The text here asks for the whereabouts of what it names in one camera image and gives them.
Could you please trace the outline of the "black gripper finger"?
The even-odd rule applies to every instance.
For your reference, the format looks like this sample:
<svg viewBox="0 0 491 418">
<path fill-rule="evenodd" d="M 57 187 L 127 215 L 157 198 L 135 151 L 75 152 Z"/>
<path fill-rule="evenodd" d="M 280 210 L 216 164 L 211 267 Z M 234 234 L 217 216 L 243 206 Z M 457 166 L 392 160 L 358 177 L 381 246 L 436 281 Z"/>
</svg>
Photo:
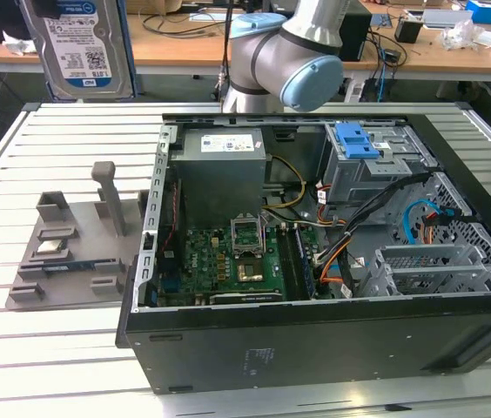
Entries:
<svg viewBox="0 0 491 418">
<path fill-rule="evenodd" d="M 31 0 L 31 5 L 37 17 L 59 19 L 61 16 L 58 0 Z"/>
</svg>

